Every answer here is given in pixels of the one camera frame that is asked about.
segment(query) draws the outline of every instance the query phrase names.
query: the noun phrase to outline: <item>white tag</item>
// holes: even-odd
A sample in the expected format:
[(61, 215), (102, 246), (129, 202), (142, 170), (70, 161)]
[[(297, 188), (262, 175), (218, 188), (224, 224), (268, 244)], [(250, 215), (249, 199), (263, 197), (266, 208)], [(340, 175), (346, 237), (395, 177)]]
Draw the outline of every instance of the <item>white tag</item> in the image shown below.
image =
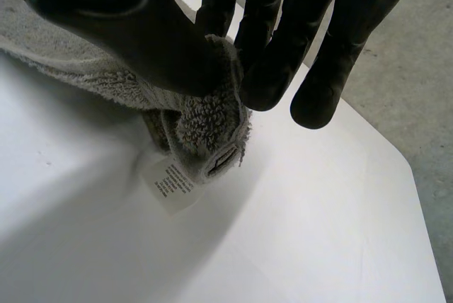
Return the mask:
[(142, 177), (170, 215), (195, 204), (205, 191), (190, 181), (171, 157), (145, 167)]

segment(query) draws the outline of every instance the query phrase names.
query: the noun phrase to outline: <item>white surface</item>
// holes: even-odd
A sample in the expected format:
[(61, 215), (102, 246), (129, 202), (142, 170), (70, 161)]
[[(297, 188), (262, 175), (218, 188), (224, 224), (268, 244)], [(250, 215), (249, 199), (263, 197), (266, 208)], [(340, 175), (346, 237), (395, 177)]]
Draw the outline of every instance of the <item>white surface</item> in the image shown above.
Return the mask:
[(296, 126), (305, 73), (169, 218), (138, 116), (1, 55), (0, 302), (445, 302), (407, 162), (344, 102)]

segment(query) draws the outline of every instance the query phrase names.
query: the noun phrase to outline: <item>white paper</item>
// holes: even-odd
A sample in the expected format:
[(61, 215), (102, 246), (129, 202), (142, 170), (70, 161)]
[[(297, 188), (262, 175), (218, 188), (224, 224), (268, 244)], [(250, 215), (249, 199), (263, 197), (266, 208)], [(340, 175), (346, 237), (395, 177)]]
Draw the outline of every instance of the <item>white paper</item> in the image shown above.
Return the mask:
[(149, 164), (142, 177), (170, 215), (195, 204), (205, 191), (184, 175), (172, 157)]

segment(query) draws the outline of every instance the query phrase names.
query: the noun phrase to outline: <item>terry cloth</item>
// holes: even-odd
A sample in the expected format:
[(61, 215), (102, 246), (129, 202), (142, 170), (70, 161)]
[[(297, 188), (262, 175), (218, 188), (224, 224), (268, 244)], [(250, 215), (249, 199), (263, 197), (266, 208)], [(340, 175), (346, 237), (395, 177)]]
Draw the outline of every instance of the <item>terry cloth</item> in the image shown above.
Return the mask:
[[(176, 0), (192, 21), (195, 12)], [(243, 76), (234, 46), (207, 37), (224, 66), (220, 86), (205, 98), (152, 86), (108, 53), (35, 14), (22, 0), (0, 0), (0, 50), (40, 72), (141, 110), (156, 144), (195, 183), (223, 174), (242, 158), (249, 112), (239, 99)]]

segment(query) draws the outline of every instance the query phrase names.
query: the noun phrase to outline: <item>black glove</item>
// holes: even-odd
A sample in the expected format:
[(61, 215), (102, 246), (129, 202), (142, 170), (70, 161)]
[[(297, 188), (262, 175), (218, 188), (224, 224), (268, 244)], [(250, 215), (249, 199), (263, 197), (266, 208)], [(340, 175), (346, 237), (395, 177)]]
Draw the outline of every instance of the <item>black glove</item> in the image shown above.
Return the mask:
[[(241, 99), (254, 110), (270, 110), (280, 101), (332, 0), (284, 0), (282, 18), (273, 33), (280, 1), (246, 0), (235, 40), (247, 71)], [(226, 35), (234, 2), (202, 0), (196, 24), (207, 34)], [(311, 129), (327, 125), (367, 38), (397, 2), (335, 1), (333, 17), (316, 60), (292, 101), (291, 114), (297, 123)]]
[(205, 96), (221, 77), (203, 32), (174, 0), (25, 0), (38, 14), (164, 89)]

